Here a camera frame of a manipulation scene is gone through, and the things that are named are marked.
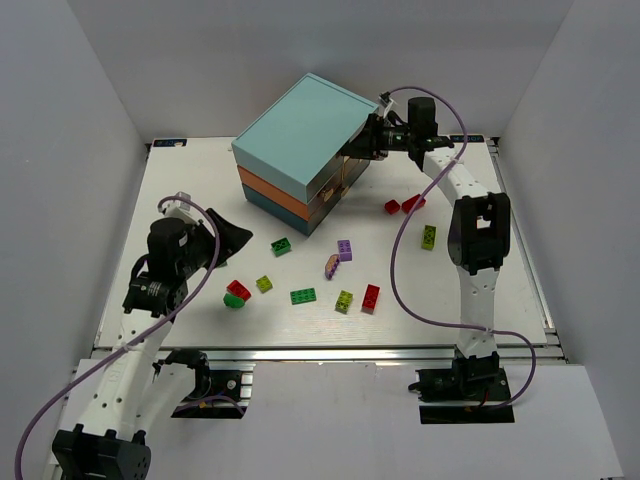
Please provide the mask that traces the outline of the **red curved lego piece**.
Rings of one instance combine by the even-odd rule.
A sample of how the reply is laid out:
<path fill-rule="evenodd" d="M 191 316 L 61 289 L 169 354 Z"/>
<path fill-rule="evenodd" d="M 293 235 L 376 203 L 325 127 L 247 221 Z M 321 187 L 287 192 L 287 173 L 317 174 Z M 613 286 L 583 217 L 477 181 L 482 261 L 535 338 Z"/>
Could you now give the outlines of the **red curved lego piece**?
<path fill-rule="evenodd" d="M 243 301 L 248 301 L 251 298 L 251 292 L 238 280 L 229 283 L 226 290 L 229 294 L 241 298 Z"/>

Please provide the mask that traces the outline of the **dark green 2x2 lego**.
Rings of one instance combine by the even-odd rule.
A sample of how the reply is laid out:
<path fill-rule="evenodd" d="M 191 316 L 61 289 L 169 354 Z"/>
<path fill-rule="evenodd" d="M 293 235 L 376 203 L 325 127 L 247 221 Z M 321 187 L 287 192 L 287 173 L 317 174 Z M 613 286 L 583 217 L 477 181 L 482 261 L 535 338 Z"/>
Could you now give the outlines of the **dark green 2x2 lego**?
<path fill-rule="evenodd" d="M 280 238 L 271 243 L 271 250 L 276 257 L 291 251 L 291 243 L 287 237 Z"/>

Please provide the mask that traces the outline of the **green rounded lego piece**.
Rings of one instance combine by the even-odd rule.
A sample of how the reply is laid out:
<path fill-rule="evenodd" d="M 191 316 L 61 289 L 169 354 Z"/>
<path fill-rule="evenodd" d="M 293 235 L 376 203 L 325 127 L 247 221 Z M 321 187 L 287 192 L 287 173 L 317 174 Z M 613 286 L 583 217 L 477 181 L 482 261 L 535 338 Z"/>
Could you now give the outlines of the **green rounded lego piece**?
<path fill-rule="evenodd" d="M 231 293 L 226 293 L 223 297 L 223 303 L 230 309 L 241 309 L 245 306 L 245 300 Z"/>

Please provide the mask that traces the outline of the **red long lego brick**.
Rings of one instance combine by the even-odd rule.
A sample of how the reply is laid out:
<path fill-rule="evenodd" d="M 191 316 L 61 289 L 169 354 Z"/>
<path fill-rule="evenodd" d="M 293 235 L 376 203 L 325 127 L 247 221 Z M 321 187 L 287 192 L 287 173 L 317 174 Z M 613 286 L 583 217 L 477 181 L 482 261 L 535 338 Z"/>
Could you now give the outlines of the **red long lego brick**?
<path fill-rule="evenodd" d="M 426 204 L 426 200 L 420 194 L 416 194 L 401 204 L 401 210 L 408 214 L 413 208 L 419 210 Z"/>

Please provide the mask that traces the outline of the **green 2x4 lego brick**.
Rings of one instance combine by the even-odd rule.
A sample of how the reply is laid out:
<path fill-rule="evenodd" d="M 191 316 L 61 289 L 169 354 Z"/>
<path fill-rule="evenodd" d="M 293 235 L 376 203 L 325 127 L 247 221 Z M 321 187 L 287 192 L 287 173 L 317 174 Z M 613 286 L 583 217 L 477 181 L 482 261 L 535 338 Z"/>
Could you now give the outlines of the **green 2x4 lego brick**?
<path fill-rule="evenodd" d="M 314 302 L 317 300 L 314 288 L 304 288 L 290 292 L 290 301 L 292 305 L 300 305 Z"/>

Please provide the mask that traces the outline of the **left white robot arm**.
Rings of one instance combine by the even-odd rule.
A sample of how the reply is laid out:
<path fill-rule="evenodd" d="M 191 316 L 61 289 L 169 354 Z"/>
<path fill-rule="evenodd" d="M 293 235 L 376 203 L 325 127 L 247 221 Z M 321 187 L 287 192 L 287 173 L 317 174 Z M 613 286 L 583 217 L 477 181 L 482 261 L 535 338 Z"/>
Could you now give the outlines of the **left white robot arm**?
<path fill-rule="evenodd" d="M 182 403 L 214 400 L 205 353 L 175 349 L 157 353 L 199 270 L 211 272 L 252 238 L 213 209 L 195 220 L 180 207 L 165 207 L 147 236 L 147 252 L 132 267 L 118 341 L 98 371 L 100 381 L 75 426 L 59 430 L 52 452 L 65 479 L 144 479 L 151 463 L 146 443 L 152 424 Z"/>

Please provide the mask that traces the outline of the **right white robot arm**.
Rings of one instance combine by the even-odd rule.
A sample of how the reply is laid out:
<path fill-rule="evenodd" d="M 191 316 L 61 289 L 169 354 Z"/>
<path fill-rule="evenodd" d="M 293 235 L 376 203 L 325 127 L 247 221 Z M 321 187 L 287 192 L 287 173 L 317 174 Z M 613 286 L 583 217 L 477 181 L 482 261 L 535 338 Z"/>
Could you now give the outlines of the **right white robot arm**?
<path fill-rule="evenodd" d="M 452 207 L 447 252 L 457 269 L 460 320 L 456 355 L 465 360 L 497 358 L 494 329 L 495 288 L 511 243 L 511 203 L 507 194 L 485 188 L 466 168 L 466 148 L 438 132 L 436 105 L 441 97 L 422 90 L 408 102 L 408 117 L 393 110 L 390 93 L 379 96 L 378 109 L 342 148 L 362 160 L 383 160 L 405 152 Z"/>

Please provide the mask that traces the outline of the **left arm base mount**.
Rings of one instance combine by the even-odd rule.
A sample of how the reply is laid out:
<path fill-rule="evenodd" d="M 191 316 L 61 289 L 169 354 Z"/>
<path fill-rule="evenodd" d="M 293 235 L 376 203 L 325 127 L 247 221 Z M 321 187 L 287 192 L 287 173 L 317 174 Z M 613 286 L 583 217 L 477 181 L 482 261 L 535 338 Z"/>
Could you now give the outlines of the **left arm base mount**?
<path fill-rule="evenodd" d="M 240 403 L 244 372 L 212 369 L 205 352 L 195 349 L 174 349 L 165 359 L 153 363 L 154 378 L 170 364 L 185 365 L 193 372 L 193 390 L 174 410 L 173 418 L 242 419 L 246 406 Z"/>

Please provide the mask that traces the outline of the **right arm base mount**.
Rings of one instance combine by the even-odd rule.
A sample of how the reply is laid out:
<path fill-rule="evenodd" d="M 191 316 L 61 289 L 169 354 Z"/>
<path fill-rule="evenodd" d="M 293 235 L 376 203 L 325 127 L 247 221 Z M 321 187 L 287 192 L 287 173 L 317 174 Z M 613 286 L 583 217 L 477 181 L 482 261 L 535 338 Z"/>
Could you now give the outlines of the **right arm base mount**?
<path fill-rule="evenodd" d="M 419 397 L 423 425 L 511 424 L 511 391 L 500 357 L 457 352 L 451 366 L 421 369 L 408 390 Z"/>

